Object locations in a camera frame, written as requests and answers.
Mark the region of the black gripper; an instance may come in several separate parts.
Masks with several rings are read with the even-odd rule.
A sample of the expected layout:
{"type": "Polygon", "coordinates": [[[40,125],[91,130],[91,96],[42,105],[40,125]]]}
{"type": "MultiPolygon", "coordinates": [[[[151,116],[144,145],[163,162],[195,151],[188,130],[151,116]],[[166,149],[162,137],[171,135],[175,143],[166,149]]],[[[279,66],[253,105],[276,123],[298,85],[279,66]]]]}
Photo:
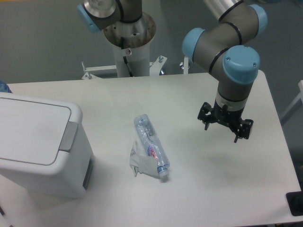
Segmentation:
{"type": "Polygon", "coordinates": [[[232,102],[219,98],[219,101],[215,100],[214,106],[204,102],[197,118],[205,125],[205,131],[212,123],[218,123],[235,130],[234,143],[236,143],[238,139],[248,140],[253,128],[254,121],[252,119],[241,119],[243,109],[243,100],[232,102]]]}

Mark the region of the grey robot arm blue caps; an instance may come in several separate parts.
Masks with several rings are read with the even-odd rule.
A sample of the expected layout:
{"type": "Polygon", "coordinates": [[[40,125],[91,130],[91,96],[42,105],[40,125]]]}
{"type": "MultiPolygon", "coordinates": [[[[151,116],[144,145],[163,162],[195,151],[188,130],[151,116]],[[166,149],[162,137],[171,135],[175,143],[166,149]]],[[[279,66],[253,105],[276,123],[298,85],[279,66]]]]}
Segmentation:
{"type": "MultiPolygon", "coordinates": [[[[208,127],[228,127],[237,140],[248,139],[251,119],[242,119],[245,104],[258,75],[259,54],[246,42],[267,27],[267,14],[258,5],[241,0],[207,0],[218,20],[210,31],[194,28],[182,43],[183,54],[218,81],[215,103],[203,103],[198,119],[208,127]]],[[[84,0],[77,7],[85,26],[103,32],[113,45],[119,77],[150,75],[149,45],[156,32],[154,20],[143,12],[140,0],[84,0]]]]}

